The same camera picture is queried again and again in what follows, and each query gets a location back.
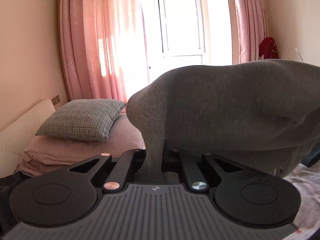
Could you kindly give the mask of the grey sweatpants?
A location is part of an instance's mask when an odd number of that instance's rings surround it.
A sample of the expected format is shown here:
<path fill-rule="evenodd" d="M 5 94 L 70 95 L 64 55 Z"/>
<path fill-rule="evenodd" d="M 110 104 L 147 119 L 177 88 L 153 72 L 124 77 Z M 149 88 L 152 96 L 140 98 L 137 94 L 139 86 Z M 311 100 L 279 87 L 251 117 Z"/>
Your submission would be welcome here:
<path fill-rule="evenodd" d="M 131 96 L 126 114 L 146 159 L 140 183 L 175 183 L 161 169 L 164 148 L 216 153 L 280 177 L 319 139 L 319 67 L 289 60 L 168 71 Z"/>

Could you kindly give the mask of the grey checked pillow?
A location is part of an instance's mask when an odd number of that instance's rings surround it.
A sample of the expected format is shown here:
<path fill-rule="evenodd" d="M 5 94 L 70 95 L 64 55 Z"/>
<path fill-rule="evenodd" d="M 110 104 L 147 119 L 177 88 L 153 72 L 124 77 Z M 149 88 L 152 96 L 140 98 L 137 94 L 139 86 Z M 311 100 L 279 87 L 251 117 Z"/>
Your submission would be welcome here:
<path fill-rule="evenodd" d="M 126 103 L 114 99 L 73 100 L 46 119 L 35 135 L 108 141 L 109 131 L 125 107 Z"/>

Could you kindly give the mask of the pink pillow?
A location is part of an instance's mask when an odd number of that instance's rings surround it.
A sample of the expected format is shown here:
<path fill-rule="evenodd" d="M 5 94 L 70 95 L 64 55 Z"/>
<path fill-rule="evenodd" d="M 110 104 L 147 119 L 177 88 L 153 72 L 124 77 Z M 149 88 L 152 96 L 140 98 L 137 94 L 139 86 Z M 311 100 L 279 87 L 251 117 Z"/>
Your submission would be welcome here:
<path fill-rule="evenodd" d="M 37 135 L 24 150 L 23 160 L 44 165 L 69 165 L 101 153 L 119 157 L 128 150 L 144 148 L 141 132 L 123 113 L 114 121 L 107 141 L 78 141 Z"/>

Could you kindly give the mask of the folded pink sheet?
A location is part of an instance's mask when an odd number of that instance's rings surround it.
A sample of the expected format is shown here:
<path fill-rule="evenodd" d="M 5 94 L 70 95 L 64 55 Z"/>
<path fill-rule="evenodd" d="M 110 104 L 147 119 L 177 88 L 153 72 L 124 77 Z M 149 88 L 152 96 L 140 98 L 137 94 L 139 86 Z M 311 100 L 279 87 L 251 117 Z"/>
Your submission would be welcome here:
<path fill-rule="evenodd" d="M 29 174 L 31 177 L 36 177 L 72 164 L 73 163 L 70 161 L 51 158 L 49 156 L 42 157 L 40 155 L 24 155 L 19 166 L 19 170 Z"/>

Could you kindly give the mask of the pink duvet cover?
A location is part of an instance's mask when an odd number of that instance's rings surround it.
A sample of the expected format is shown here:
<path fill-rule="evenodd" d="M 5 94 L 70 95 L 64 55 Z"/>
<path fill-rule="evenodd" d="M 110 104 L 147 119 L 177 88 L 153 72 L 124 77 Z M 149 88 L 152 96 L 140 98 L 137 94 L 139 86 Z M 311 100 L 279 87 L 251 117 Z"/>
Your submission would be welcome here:
<path fill-rule="evenodd" d="M 320 174 L 319 161 L 311 167 L 299 164 L 285 180 L 294 185 L 301 196 L 294 224 L 300 228 L 319 228 Z"/>

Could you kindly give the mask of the cream padded headboard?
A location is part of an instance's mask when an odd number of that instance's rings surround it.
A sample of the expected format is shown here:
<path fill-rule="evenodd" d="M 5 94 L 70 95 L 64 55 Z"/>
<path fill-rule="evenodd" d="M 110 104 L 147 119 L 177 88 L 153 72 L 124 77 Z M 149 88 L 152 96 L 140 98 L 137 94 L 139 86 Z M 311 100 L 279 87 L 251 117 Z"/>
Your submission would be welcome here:
<path fill-rule="evenodd" d="M 1 131 L 1 177 L 18 169 L 24 150 L 32 141 L 43 122 L 55 112 L 51 100 L 42 100 L 16 121 Z"/>

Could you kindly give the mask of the folded dark navy garment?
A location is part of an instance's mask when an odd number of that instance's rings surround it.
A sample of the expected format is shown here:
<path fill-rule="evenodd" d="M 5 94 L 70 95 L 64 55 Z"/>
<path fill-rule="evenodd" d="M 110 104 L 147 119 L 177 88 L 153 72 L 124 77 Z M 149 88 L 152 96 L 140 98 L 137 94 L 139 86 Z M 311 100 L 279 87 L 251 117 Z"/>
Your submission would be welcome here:
<path fill-rule="evenodd" d="M 317 148 L 315 150 L 312 150 L 307 156 L 305 156 L 301 160 L 301 164 L 303 164 L 306 167 L 311 167 L 315 163 L 317 163 L 319 159 L 320 159 L 320 152 L 319 152 L 319 148 Z"/>

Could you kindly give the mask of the black jacket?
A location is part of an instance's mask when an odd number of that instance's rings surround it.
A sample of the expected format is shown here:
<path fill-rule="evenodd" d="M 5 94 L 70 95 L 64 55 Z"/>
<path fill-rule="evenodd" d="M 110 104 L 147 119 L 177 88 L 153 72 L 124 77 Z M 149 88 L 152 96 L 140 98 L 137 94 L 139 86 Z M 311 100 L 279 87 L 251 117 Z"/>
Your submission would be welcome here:
<path fill-rule="evenodd" d="M 16 172 L 13 175 L 0 179 L 0 234 L 1 237 L 10 231 L 16 224 L 17 220 L 12 213 L 9 199 L 12 190 L 21 182 L 31 178 L 30 176 Z"/>

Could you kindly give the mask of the pink curtain left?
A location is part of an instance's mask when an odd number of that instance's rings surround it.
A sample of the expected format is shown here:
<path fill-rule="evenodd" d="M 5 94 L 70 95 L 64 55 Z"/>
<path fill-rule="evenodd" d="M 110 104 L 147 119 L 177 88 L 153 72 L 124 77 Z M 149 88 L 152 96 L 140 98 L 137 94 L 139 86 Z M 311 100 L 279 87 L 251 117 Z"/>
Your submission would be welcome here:
<path fill-rule="evenodd" d="M 148 84 L 140 0 L 60 0 L 70 99 L 127 101 Z"/>

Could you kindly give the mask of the pink curtain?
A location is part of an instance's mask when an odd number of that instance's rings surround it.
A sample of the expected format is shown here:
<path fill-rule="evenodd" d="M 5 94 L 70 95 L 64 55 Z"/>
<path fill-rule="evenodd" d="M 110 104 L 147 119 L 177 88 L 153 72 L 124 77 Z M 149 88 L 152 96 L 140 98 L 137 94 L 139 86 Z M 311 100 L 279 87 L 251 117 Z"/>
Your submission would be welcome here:
<path fill-rule="evenodd" d="M 140 0 L 60 0 L 70 99 L 127 101 L 148 84 Z"/>
<path fill-rule="evenodd" d="M 263 0 L 234 0 L 238 25 L 239 62 L 259 59 L 259 45 L 266 36 Z"/>

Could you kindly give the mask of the red bag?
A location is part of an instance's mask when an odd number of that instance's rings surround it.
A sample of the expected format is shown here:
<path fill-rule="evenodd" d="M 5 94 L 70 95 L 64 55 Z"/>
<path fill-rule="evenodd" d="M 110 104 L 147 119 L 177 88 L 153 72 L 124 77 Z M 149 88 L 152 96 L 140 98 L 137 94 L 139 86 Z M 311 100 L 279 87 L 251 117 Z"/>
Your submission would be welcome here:
<path fill-rule="evenodd" d="M 276 41 L 272 37 L 266 37 L 259 45 L 259 57 L 263 59 L 279 59 Z"/>

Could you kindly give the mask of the pink curtain right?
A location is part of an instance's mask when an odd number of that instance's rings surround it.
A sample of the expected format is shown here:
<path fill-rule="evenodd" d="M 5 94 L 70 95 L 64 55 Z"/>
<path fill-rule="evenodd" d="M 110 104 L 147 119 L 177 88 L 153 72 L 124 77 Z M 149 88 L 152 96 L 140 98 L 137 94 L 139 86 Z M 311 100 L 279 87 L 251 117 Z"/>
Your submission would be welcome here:
<path fill-rule="evenodd" d="M 259 59 L 259 45 L 266 36 L 263 0 L 234 0 L 238 25 L 239 62 Z"/>

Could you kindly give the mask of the wall socket plate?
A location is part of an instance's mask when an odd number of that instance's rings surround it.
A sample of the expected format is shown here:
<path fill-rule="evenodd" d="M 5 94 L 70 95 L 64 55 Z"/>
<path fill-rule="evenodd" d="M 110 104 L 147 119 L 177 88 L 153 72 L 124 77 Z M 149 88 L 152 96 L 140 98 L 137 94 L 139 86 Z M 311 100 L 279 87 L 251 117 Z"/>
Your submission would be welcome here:
<path fill-rule="evenodd" d="M 51 101 L 52 101 L 52 104 L 55 106 L 55 105 L 57 105 L 58 103 L 60 103 L 60 96 L 59 95 L 56 95 L 55 97 L 53 97 L 52 99 L 51 99 Z"/>

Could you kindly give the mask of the white window frame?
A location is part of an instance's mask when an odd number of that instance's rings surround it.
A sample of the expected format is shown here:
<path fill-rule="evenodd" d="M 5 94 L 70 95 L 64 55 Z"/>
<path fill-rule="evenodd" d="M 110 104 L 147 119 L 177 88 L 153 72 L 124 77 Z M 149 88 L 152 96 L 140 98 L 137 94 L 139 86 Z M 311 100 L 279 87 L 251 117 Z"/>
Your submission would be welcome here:
<path fill-rule="evenodd" d="M 184 66 L 232 64 L 228 0 L 142 0 L 149 80 Z"/>

